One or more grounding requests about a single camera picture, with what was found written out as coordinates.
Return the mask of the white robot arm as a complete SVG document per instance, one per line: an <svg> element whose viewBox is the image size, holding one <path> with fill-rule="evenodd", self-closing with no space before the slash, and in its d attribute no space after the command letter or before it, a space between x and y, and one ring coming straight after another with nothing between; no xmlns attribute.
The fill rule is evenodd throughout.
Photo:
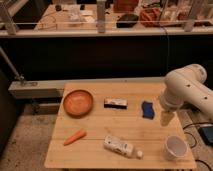
<svg viewBox="0 0 213 171"><path fill-rule="evenodd" d="M185 102L197 107L213 120L213 90L204 85L207 79L205 68L190 64L170 71L164 78L165 90L159 95L161 125L167 126Z"/></svg>

